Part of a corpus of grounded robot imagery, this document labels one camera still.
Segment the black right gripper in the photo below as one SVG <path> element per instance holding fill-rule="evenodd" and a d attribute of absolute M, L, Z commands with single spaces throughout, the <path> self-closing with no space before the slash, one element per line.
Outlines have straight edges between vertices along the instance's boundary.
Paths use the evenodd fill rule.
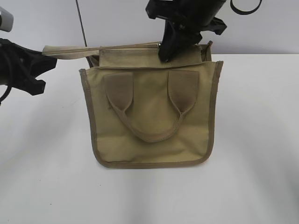
<path fill-rule="evenodd" d="M 216 14 L 224 0 L 150 0 L 145 11 L 151 19 L 164 19 L 164 35 L 159 46 L 161 62 L 172 60 L 186 48 L 202 40 L 201 31 L 221 35 L 227 25 Z"/>

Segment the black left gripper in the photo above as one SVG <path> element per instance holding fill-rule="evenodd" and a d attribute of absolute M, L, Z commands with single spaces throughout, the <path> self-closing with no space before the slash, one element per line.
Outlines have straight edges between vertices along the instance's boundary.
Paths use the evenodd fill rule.
<path fill-rule="evenodd" d="M 43 94 L 45 90 L 46 82 L 35 78 L 54 69 L 57 64 L 56 58 L 3 38 L 0 40 L 0 56 L 5 60 L 2 69 L 8 73 L 7 86 L 27 92 L 31 96 Z"/>

